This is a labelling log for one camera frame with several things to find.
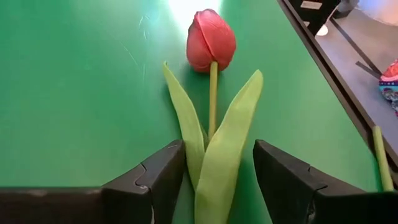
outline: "green stem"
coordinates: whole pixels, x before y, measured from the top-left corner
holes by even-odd
[[[211,137],[213,137],[214,133],[216,132],[217,73],[218,64],[217,62],[212,62],[210,67],[209,142]]]
[[[379,126],[373,127],[373,141],[374,147],[376,148],[377,161],[379,162],[379,170],[383,189],[384,191],[393,191],[394,186],[392,184],[386,152],[384,150],[381,129]]]

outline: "tulip leaf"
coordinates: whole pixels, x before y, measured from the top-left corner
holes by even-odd
[[[206,133],[203,133],[201,130],[201,124],[199,123],[197,112],[195,111],[191,99],[175,78],[174,74],[170,71],[166,62],[163,63],[163,73],[180,123],[191,182],[193,188],[196,189],[203,157],[205,155],[203,137],[205,136],[207,138],[207,136]]]
[[[257,70],[229,105],[207,147],[195,196],[195,224],[226,224],[243,147],[263,86]]]

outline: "gray floor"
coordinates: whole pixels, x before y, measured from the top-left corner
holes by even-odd
[[[348,17],[337,19],[336,22],[381,72],[398,58],[398,27],[374,21],[356,9]],[[381,127],[391,147],[398,153],[398,118],[381,96],[378,79],[355,64],[360,61],[367,65],[331,22],[326,25],[329,33],[316,37],[316,40],[368,115]]]

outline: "red tulip flower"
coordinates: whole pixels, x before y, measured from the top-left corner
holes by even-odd
[[[212,9],[197,12],[188,30],[187,58],[197,72],[210,72],[212,62],[224,70],[236,49],[229,25]]]

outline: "green table surface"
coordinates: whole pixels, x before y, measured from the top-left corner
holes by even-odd
[[[263,139],[364,190],[373,155],[276,0],[0,2],[0,186],[97,186],[180,139],[164,60],[207,129],[207,75],[185,57],[196,11],[213,8],[237,50],[218,87],[218,122],[256,69],[264,90],[239,170],[230,223],[271,223],[256,184]],[[187,176],[174,223],[193,223]]]

